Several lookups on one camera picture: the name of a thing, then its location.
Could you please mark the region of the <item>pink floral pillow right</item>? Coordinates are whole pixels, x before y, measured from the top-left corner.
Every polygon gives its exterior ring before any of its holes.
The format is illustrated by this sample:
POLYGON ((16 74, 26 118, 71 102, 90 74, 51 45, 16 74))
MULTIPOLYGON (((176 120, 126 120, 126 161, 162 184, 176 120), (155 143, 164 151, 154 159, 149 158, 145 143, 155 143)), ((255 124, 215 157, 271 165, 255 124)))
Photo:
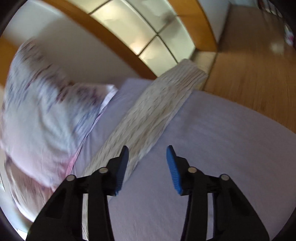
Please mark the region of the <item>pink floral pillow right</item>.
POLYGON ((112 84, 72 83, 34 40, 17 50, 4 89, 1 147, 41 185, 71 173, 94 125, 117 93, 112 84))

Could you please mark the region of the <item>beige knitted sweater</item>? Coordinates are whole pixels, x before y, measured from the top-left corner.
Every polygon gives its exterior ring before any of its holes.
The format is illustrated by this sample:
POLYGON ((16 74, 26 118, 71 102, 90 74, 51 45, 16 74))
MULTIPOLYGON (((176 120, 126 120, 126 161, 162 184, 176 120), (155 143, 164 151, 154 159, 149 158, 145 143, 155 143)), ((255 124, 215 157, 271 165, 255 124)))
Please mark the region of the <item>beige knitted sweater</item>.
POLYGON ((185 202, 175 201, 166 165, 166 148, 158 143, 170 121, 197 85, 207 78, 185 59, 154 81, 121 119, 84 170, 90 175, 129 148, 123 190, 109 200, 116 240, 176 240, 185 202))

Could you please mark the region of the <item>wooden frosted glass wardrobe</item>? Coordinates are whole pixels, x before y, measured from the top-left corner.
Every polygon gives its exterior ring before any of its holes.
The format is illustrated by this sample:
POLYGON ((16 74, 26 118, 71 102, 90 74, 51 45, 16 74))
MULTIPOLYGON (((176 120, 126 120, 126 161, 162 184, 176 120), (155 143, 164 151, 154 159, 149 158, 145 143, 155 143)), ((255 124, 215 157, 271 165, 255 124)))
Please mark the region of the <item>wooden frosted glass wardrobe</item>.
POLYGON ((143 78, 218 45, 198 1, 49 1, 143 78))

